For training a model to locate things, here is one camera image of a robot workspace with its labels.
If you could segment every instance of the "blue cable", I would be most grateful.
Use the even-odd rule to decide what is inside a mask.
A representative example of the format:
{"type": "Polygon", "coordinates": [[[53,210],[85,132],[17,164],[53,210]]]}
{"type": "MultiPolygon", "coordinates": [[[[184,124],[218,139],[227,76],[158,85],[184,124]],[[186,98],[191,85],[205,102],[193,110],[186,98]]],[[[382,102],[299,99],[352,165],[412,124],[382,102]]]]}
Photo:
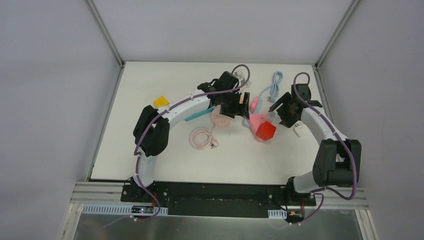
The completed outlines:
{"type": "Polygon", "coordinates": [[[281,71],[276,71],[274,72],[274,75],[272,76],[272,84],[267,86],[264,90],[262,90],[259,93],[259,98],[262,98],[262,94],[265,93],[266,90],[269,90],[269,101],[271,103],[274,103],[280,93],[280,86],[279,84],[281,83],[281,81],[283,80],[284,75],[281,71]]]}

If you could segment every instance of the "white wall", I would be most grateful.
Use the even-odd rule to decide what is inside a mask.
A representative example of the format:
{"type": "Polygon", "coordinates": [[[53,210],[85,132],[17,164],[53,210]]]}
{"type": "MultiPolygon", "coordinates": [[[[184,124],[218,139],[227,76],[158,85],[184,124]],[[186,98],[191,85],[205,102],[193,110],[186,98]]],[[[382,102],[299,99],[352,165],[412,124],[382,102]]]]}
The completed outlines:
{"type": "Polygon", "coordinates": [[[118,65],[84,1],[0,2],[0,235],[58,237],[118,65]]]}
{"type": "Polygon", "coordinates": [[[321,67],[380,239],[424,236],[424,2],[363,0],[321,67]]]}
{"type": "Polygon", "coordinates": [[[125,61],[315,63],[351,0],[95,0],[125,61]]]}

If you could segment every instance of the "yellow sponge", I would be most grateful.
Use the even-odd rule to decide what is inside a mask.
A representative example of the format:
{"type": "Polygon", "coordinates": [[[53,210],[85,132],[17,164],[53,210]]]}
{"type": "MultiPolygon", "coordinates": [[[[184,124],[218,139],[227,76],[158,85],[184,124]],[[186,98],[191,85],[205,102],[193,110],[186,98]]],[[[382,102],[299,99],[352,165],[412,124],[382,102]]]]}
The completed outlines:
{"type": "Polygon", "coordinates": [[[159,108],[170,104],[170,102],[164,96],[160,96],[158,99],[153,101],[153,104],[156,108],[159,108]]]}

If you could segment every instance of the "red block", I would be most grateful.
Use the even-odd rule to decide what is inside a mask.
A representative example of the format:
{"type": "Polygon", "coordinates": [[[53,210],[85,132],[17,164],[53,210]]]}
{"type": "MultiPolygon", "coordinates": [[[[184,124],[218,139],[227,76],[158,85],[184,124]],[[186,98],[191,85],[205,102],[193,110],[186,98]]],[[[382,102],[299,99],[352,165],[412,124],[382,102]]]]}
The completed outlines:
{"type": "Polygon", "coordinates": [[[259,125],[259,128],[256,131],[256,136],[260,139],[267,141],[274,137],[274,133],[276,132],[276,126],[272,125],[268,121],[259,125]]]}

